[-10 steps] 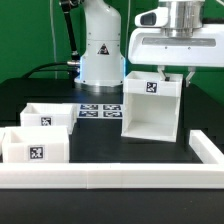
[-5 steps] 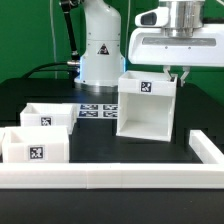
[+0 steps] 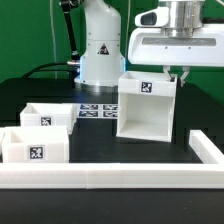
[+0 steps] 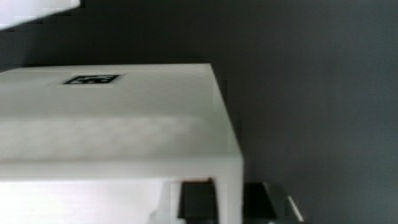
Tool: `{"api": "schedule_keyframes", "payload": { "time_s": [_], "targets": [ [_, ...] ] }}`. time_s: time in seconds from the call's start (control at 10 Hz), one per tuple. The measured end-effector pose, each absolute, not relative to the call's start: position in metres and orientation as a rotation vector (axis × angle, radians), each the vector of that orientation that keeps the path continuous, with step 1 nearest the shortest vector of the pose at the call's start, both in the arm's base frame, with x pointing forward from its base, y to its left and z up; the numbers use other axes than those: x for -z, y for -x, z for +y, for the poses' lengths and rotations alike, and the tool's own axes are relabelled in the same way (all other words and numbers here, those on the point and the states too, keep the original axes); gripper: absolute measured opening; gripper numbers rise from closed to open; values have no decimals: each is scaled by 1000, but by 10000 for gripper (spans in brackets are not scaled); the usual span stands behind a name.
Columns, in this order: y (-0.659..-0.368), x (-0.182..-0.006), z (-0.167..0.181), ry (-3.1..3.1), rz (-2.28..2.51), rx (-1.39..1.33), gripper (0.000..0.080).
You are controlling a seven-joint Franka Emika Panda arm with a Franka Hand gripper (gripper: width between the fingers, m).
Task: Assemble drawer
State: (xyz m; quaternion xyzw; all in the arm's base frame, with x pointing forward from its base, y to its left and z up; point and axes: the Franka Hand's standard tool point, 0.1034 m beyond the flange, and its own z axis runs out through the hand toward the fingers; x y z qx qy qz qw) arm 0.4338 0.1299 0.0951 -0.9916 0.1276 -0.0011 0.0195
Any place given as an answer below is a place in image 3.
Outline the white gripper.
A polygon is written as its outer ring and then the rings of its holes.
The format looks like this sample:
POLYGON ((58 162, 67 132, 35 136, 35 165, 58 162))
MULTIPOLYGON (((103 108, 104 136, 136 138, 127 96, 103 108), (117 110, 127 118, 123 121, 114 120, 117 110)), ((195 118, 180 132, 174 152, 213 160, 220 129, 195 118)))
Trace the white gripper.
POLYGON ((160 6, 135 17, 128 59, 132 64, 163 65, 169 82, 176 74, 170 66, 182 67, 181 87, 191 66, 224 67, 224 24, 202 24, 199 10, 185 12, 160 6))

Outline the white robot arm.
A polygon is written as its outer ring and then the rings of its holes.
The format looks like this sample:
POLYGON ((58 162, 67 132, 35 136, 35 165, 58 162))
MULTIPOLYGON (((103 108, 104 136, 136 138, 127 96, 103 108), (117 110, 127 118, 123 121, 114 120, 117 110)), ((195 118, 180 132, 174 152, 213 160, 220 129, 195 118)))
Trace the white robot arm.
POLYGON ((224 24, 202 22, 205 0, 159 0, 135 17, 128 57, 120 53, 121 16, 104 0, 82 0, 86 51, 78 81, 87 86, 118 84, 126 62, 137 65, 224 67, 224 24))

